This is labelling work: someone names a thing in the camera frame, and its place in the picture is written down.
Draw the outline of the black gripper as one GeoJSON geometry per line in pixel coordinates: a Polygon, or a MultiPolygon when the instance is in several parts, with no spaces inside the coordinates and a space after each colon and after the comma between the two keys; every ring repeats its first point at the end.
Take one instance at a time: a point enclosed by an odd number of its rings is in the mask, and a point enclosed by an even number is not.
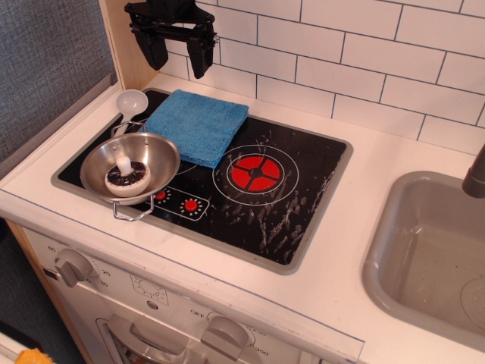
{"type": "Polygon", "coordinates": [[[159,71],[168,60],[165,39],[187,42],[196,79],[213,65],[214,15],[194,1],[142,1],[124,6],[130,28],[149,66],[159,71]]]}

